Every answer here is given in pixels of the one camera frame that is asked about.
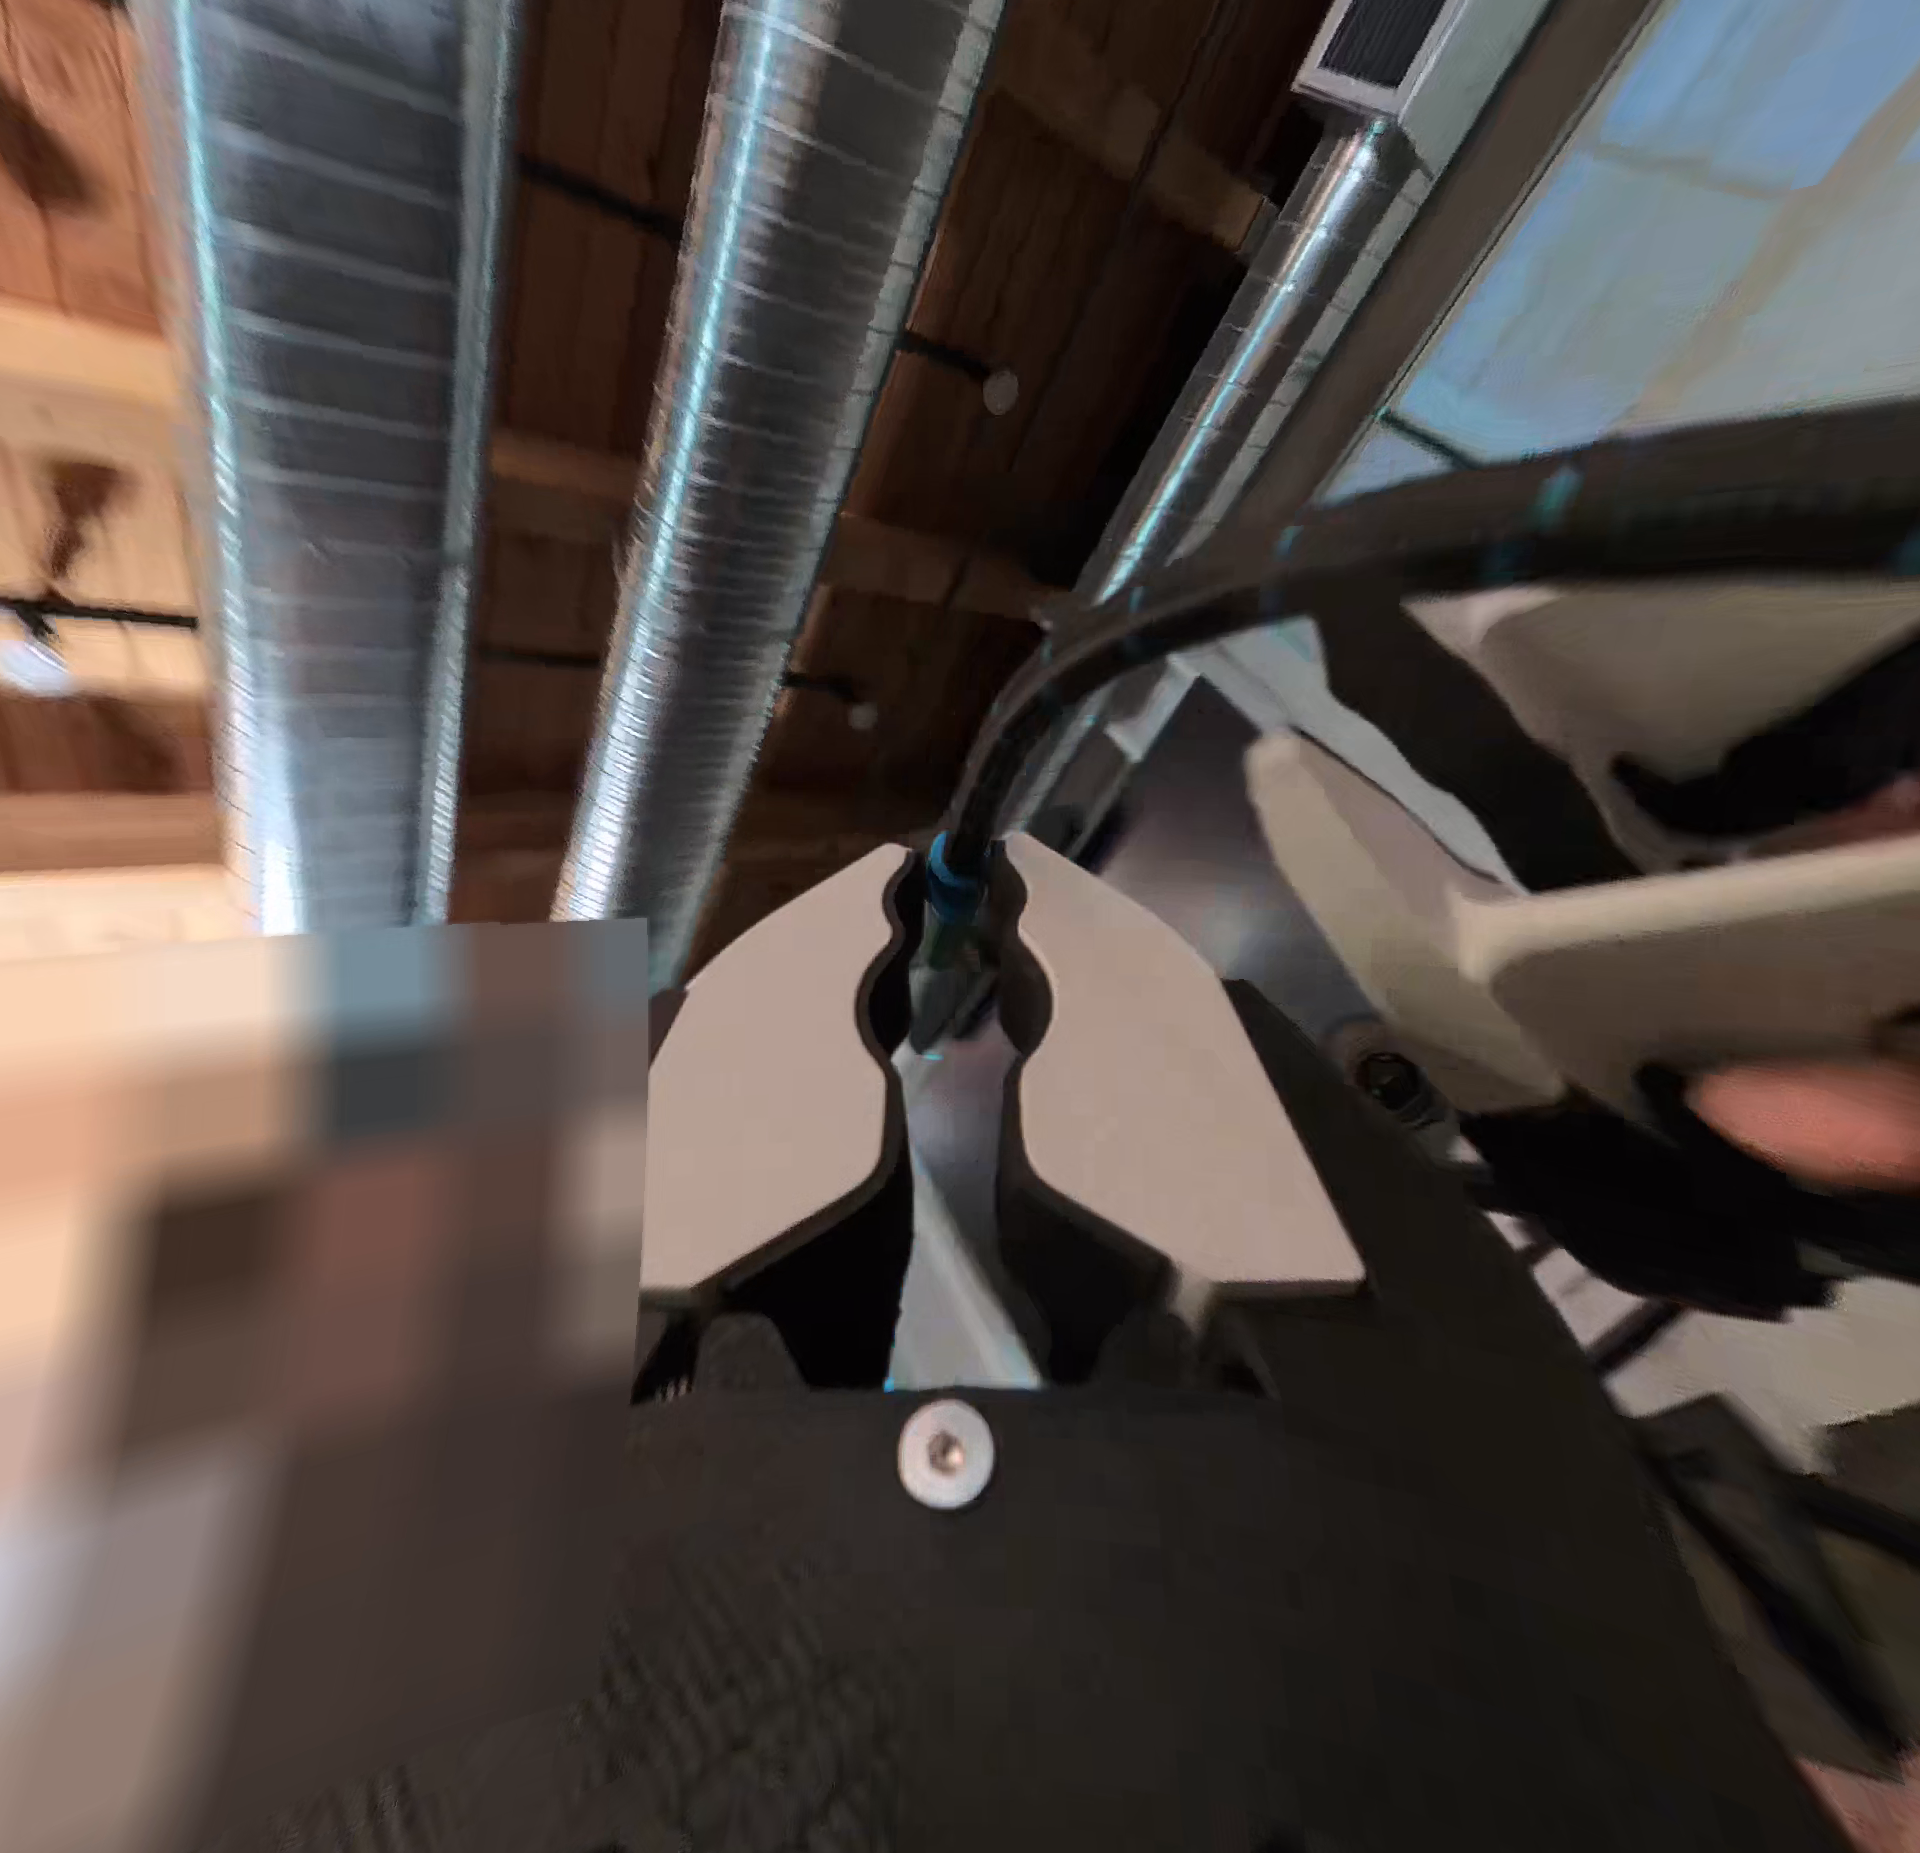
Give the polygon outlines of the person's left hand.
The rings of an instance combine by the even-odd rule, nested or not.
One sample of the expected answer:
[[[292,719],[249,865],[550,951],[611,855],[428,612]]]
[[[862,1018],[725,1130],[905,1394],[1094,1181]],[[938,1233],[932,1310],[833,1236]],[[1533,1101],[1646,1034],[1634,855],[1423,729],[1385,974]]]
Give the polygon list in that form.
[[[1820,1187],[1918,1192],[1918,1065],[1770,1059],[1696,1074],[1694,1116],[1765,1165]]]

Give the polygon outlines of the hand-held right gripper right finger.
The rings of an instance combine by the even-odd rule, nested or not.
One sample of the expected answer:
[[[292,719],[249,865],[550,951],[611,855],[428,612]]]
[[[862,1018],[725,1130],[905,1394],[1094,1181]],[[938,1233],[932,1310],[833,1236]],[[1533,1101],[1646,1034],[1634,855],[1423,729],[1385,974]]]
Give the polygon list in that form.
[[[1356,1241],[1211,965],[1026,833],[992,923],[996,1243],[1043,1380],[1085,1382],[1155,1312],[1198,1340],[1225,1306],[1356,1293]]]

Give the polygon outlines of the large office window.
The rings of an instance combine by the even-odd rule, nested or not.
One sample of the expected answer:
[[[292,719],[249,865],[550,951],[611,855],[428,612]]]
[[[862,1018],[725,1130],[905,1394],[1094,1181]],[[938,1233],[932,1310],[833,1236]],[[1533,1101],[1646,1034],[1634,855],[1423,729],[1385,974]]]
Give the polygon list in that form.
[[[1918,0],[1662,0],[1320,488],[1916,399]]]

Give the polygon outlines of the silver ventilation duct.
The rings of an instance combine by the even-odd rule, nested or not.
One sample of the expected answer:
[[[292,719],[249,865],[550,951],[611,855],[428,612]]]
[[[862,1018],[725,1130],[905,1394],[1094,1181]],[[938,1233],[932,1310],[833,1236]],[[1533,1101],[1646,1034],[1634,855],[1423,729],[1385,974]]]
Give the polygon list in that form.
[[[1320,134],[1207,348],[1075,586],[1111,599],[1190,554],[1337,336],[1337,299],[1380,260],[1499,86],[1516,0],[1335,0],[1292,81]]]

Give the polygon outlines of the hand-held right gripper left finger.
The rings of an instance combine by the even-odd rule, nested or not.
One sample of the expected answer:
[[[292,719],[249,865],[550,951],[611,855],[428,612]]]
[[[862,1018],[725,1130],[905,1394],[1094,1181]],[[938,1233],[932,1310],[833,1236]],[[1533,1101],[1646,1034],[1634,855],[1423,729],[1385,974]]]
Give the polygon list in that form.
[[[879,843],[685,988],[648,1069],[642,1302],[690,1310],[896,1171],[920,857]]]

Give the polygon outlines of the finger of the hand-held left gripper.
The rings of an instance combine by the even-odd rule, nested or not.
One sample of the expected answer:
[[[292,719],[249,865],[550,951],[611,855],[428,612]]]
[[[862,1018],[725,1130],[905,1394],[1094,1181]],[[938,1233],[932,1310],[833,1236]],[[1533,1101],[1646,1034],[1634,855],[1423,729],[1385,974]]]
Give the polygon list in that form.
[[[1464,1116],[1546,1107],[1565,1076],[1473,955],[1521,890],[1455,857],[1411,812],[1300,734],[1244,759],[1266,843],[1397,1042]]]

